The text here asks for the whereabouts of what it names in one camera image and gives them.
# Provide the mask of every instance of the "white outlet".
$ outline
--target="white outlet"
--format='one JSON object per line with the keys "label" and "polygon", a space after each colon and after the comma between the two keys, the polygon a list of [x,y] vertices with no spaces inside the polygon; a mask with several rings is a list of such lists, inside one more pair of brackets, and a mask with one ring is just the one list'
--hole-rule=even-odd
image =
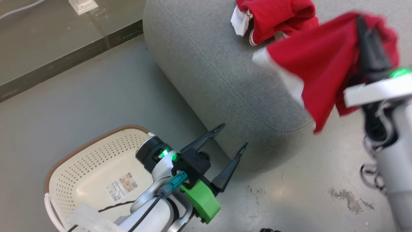
{"label": "white outlet", "polygon": [[69,3],[77,14],[83,14],[98,7],[94,0],[69,0]]}

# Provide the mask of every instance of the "red cloth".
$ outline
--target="red cloth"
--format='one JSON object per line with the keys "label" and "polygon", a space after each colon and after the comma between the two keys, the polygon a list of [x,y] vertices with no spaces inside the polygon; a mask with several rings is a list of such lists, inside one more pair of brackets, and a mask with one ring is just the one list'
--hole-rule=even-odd
{"label": "red cloth", "polygon": [[236,0],[240,11],[253,14],[253,41],[260,44],[283,31],[291,36],[319,26],[311,0]]}
{"label": "red cloth", "polygon": [[[316,122],[314,132],[322,130],[333,106],[345,115],[357,108],[346,108],[343,90],[348,77],[359,70],[357,12],[346,13],[320,27],[267,46],[270,57],[280,67],[297,75],[304,82],[302,99]],[[399,65],[397,35],[385,26],[381,17],[363,15],[368,28],[376,27],[385,51]]]}

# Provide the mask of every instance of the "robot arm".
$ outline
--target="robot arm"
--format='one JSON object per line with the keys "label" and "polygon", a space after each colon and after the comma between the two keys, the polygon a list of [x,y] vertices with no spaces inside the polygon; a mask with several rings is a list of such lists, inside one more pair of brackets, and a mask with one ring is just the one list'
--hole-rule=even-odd
{"label": "robot arm", "polygon": [[215,197],[224,192],[247,146],[241,147],[212,182],[207,180],[204,174],[211,166],[210,157],[200,149],[224,126],[220,124],[180,152],[157,136],[145,141],[136,158],[152,174],[153,184],[133,203],[131,214],[120,217],[115,224],[128,232],[178,232],[193,216],[209,223],[220,210]]}
{"label": "robot arm", "polygon": [[392,69],[377,31],[358,18],[361,84],[345,90],[348,107],[365,117],[364,146],[376,165],[363,165],[364,183],[388,197],[399,230],[412,231],[412,70]]}

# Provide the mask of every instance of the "white stripe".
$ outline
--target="white stripe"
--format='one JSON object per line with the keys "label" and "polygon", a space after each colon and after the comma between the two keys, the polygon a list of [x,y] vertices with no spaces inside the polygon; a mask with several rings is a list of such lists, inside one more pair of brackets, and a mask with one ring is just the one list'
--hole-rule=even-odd
{"label": "white stripe", "polygon": [[249,35],[249,43],[250,43],[250,45],[252,45],[252,46],[256,46],[257,44],[255,43],[255,41],[253,41],[253,32],[254,32],[255,30],[254,29],[252,29],[252,31],[250,32],[250,35]]}
{"label": "white stripe", "polygon": [[294,100],[304,107],[302,92],[304,82],[302,79],[279,66],[269,55],[267,49],[261,48],[253,54],[252,61],[261,67],[268,68],[279,74],[280,79],[285,84],[286,89]]}
{"label": "white stripe", "polygon": [[249,17],[249,20],[253,19],[253,14],[250,12],[250,9],[248,9],[246,15]]}

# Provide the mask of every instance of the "floor stain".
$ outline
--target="floor stain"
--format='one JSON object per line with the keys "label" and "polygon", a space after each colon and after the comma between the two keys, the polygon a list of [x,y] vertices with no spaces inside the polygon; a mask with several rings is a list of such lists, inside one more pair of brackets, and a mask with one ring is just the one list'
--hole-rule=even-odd
{"label": "floor stain", "polygon": [[360,201],[368,208],[373,209],[373,211],[375,211],[375,207],[373,207],[372,204],[367,203],[366,201],[360,199]]}
{"label": "floor stain", "polygon": [[256,200],[262,198],[264,195],[266,195],[266,190],[264,189],[252,189],[250,185],[246,188],[246,196],[254,196]]}
{"label": "floor stain", "polygon": [[356,214],[363,212],[361,205],[355,197],[353,196],[352,192],[343,189],[340,192],[335,191],[334,188],[331,188],[330,191],[328,190],[332,198],[336,198],[339,200],[347,200],[348,202],[348,209]]}

